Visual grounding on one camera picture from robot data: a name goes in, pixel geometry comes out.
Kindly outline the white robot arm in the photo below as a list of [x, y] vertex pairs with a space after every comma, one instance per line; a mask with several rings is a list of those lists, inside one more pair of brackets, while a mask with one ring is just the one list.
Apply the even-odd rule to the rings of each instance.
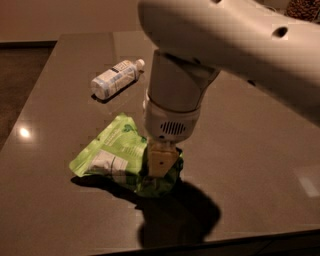
[[318, 25], [253, 0], [139, 0], [156, 45], [144, 103], [148, 173], [164, 176], [189, 138], [220, 71], [251, 81], [312, 123], [320, 115]]

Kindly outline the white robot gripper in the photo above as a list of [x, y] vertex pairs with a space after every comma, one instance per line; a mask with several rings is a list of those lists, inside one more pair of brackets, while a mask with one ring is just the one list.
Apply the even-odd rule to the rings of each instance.
[[179, 157], [174, 143], [189, 138], [208, 86], [219, 70], [155, 50], [146, 91], [144, 126], [148, 175], [164, 177]]

